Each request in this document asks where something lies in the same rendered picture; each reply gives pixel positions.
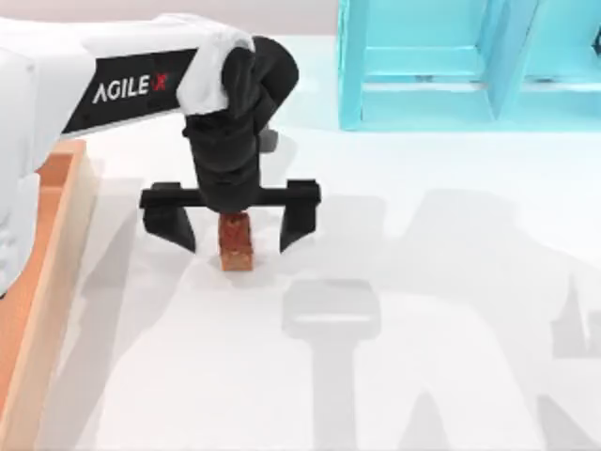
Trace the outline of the light blue rack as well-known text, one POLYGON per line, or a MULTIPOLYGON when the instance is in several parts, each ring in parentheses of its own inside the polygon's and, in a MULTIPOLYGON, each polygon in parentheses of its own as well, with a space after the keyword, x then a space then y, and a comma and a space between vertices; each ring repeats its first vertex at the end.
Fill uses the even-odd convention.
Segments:
POLYGON ((347 131, 601 132, 601 0, 339 0, 347 131))

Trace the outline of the shallow salmon-coloured box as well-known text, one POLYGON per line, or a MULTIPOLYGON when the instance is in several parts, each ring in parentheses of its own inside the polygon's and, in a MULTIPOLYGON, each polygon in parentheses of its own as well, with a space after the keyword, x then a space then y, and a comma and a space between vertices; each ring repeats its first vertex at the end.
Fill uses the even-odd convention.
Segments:
POLYGON ((0 300, 0 451, 35 448, 99 186, 83 140, 58 144, 38 173, 32 254, 0 300))

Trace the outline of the brown bread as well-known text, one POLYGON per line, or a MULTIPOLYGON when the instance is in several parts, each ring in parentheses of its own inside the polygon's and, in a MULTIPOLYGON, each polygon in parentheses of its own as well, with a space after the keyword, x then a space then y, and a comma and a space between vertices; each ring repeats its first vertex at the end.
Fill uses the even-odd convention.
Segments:
POLYGON ((249 272, 254 268, 251 222, 247 212, 220 215, 218 243, 223 271, 249 272))

